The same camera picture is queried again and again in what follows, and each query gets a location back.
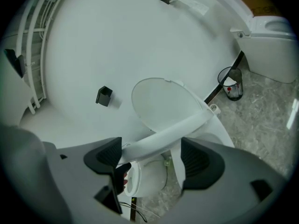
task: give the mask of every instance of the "toilet seat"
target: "toilet seat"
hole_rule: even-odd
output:
[[[131,165],[125,178],[128,180],[124,190],[127,196],[149,196],[165,187],[167,171],[163,156],[152,156],[139,162],[134,161]]]
[[[140,182],[140,168],[137,162],[131,163],[131,169],[128,172],[127,180],[128,183],[125,189],[125,193],[127,196],[134,196],[137,192]]]
[[[202,111],[183,83],[163,78],[138,82],[132,91],[132,105],[141,121],[156,133]]]

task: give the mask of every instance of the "black trash can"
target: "black trash can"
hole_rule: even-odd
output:
[[[218,75],[218,83],[223,87],[230,100],[237,101],[242,98],[243,84],[240,69],[236,67],[224,68]]]

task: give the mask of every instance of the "gray tile floor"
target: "gray tile floor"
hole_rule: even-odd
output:
[[[294,99],[299,98],[299,79],[283,84],[249,71],[244,57],[239,65],[242,71],[244,95],[230,101],[221,91],[211,102],[221,109],[218,116],[236,148],[261,157],[266,163],[289,178],[297,162],[299,151],[299,122],[291,129],[286,124]],[[168,180],[163,190],[153,196],[137,199],[137,206],[163,216],[172,208],[180,195],[174,167],[168,167]],[[139,209],[148,222],[158,220],[154,214]],[[136,216],[136,223],[143,220]]]

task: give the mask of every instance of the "cable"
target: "cable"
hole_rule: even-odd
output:
[[[148,211],[148,212],[150,212],[151,214],[155,215],[156,217],[161,218],[161,217],[159,217],[157,214],[155,214],[154,212],[152,212],[152,211],[150,211],[150,210],[146,210],[146,209],[144,209],[144,208],[142,208],[142,207],[139,207],[139,206],[135,205],[134,203],[132,203],[132,204],[133,204],[135,207],[137,207],[137,208],[140,208],[140,209],[142,209],[142,210],[144,210],[144,211]]]
[[[137,207],[137,208],[140,208],[140,209],[142,209],[142,210],[144,210],[144,211],[148,211],[148,212],[150,212],[151,214],[155,215],[156,217],[161,218],[161,217],[159,217],[157,214],[155,214],[154,212],[152,212],[152,211],[150,211],[150,210],[146,210],[146,209],[144,209],[144,208],[142,208],[142,207],[139,207],[139,206],[135,205],[134,203],[132,203],[132,204],[133,204],[135,207]]]
[[[126,203],[126,204],[120,203],[120,206],[129,207],[129,208],[135,210],[135,211],[141,216],[141,218],[144,220],[144,222],[146,222],[146,223],[148,222],[147,219],[146,219],[146,217],[144,217],[144,216],[141,214],[140,211],[136,210],[136,209],[133,208],[131,205],[129,205],[129,204],[127,204],[127,203]]]

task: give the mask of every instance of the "toilet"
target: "toilet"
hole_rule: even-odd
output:
[[[253,16],[242,0],[217,0],[234,18],[231,32],[244,52],[251,72],[291,83],[299,74],[298,42],[288,20]]]
[[[128,176],[142,177],[143,170],[139,168],[142,167],[142,163],[170,150],[178,183],[183,187],[185,167],[180,158],[182,137],[198,138],[234,147],[229,134],[209,106],[180,81],[164,78],[144,79],[137,83],[132,91],[132,105],[143,124],[156,134],[123,147],[119,164],[126,162],[134,164]],[[149,171],[151,167],[154,168],[149,164],[146,172],[153,175],[160,172],[156,167],[155,170]],[[135,183],[135,189],[140,189],[141,181]],[[134,196],[135,189],[126,189],[128,196]]]
[[[131,162],[128,171],[128,183],[125,185],[125,194],[133,197],[144,197],[155,194],[166,185],[167,172],[164,158],[161,155]]]

